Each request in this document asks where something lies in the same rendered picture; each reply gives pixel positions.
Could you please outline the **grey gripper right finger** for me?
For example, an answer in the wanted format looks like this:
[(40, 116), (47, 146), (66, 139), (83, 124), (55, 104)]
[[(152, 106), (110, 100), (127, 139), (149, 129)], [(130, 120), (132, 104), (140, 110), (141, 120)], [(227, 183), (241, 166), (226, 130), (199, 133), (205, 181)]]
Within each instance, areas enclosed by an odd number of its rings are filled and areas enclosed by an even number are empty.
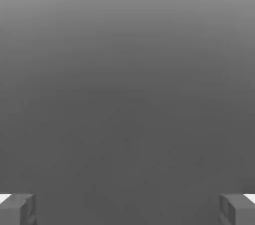
[(255, 225), (255, 194), (220, 194), (219, 225)]

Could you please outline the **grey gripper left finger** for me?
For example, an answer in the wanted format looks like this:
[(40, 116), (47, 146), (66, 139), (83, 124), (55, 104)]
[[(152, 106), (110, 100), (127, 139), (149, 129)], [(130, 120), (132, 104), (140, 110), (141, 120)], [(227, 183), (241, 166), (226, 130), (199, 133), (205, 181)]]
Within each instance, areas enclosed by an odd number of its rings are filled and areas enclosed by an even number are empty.
[(0, 225), (37, 225), (36, 195), (0, 194)]

